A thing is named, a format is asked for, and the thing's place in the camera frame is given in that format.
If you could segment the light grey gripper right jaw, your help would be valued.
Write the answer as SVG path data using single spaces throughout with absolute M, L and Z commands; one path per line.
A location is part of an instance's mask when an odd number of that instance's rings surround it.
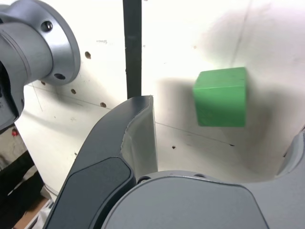
M 275 179 L 226 183 L 168 171 L 128 191 L 104 229 L 302 229 L 305 226 L 305 134 L 296 135 Z

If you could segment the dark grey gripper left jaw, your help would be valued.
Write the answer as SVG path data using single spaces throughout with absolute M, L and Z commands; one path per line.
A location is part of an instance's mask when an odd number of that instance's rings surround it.
M 45 228 L 101 228 L 137 179 L 157 170 L 153 97 L 133 97 L 109 111 L 90 131 Z

